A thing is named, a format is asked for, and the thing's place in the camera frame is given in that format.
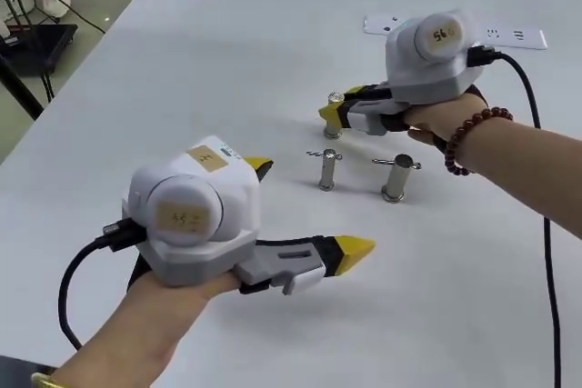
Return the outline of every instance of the metal cylinder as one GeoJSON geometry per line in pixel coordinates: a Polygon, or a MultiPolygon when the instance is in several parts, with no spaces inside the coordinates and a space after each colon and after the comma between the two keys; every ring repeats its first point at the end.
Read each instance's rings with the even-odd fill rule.
{"type": "MultiPolygon", "coordinates": [[[[336,102],[343,102],[343,101],[344,101],[344,95],[337,93],[337,92],[333,92],[327,97],[327,104],[333,104],[336,102]]],[[[326,127],[324,128],[324,135],[326,136],[326,138],[328,138],[330,140],[336,140],[337,138],[342,136],[342,130],[341,130],[341,128],[338,129],[338,128],[332,126],[330,123],[326,123],[326,127]]]]}
{"type": "Polygon", "coordinates": [[[321,179],[319,188],[322,191],[331,191],[334,189],[334,171],[336,170],[336,161],[342,159],[341,154],[337,154],[334,149],[326,149],[323,152],[323,163],[321,166],[321,179]]]}
{"type": "Polygon", "coordinates": [[[385,185],[382,186],[382,197],[390,204],[397,204],[404,199],[404,187],[415,168],[415,162],[407,154],[399,154],[394,158],[392,170],[385,185]]]}

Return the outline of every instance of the white power strip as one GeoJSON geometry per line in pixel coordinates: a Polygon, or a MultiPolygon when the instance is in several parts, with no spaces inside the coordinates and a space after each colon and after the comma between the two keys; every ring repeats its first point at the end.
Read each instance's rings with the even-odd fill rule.
{"type": "MultiPolygon", "coordinates": [[[[370,14],[364,18],[364,32],[388,35],[402,25],[407,18],[391,14],[370,14]]],[[[479,25],[477,38],[482,45],[519,47],[522,49],[546,50],[547,42],[540,29],[507,25],[479,25]]]]}

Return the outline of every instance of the yellow sticker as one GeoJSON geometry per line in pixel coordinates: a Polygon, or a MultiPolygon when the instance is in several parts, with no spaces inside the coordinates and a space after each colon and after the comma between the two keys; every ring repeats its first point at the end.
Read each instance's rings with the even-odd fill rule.
{"type": "Polygon", "coordinates": [[[228,165],[227,161],[222,159],[214,150],[206,145],[199,145],[194,149],[188,150],[186,153],[196,159],[209,173],[228,165]]]}
{"type": "Polygon", "coordinates": [[[433,28],[426,35],[430,50],[438,50],[452,43],[456,43],[462,37],[463,32],[457,20],[449,20],[442,26],[433,28]]]}
{"type": "Polygon", "coordinates": [[[156,227],[160,231],[205,234],[208,230],[208,210],[191,204],[159,202],[156,208],[156,227]]]}

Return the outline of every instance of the red bead bracelet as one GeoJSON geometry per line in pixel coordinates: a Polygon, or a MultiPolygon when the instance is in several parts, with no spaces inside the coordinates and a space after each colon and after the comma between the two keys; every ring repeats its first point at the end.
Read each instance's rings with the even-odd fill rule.
{"type": "Polygon", "coordinates": [[[506,108],[499,108],[496,106],[495,108],[491,109],[486,108],[480,113],[473,115],[471,118],[466,120],[463,125],[457,128],[453,136],[451,136],[451,139],[448,141],[447,148],[445,149],[445,167],[450,173],[454,174],[455,176],[469,176],[471,174],[470,170],[455,164],[458,145],[463,142],[469,132],[475,129],[475,126],[490,118],[496,117],[513,121],[513,115],[509,113],[506,108]]]}

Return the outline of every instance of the gold bracelet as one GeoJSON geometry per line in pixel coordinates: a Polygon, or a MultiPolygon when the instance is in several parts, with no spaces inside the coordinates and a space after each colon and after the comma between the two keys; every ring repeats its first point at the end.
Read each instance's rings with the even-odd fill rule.
{"type": "Polygon", "coordinates": [[[30,381],[33,383],[33,388],[66,388],[55,382],[51,376],[42,373],[33,373],[30,381]]]}

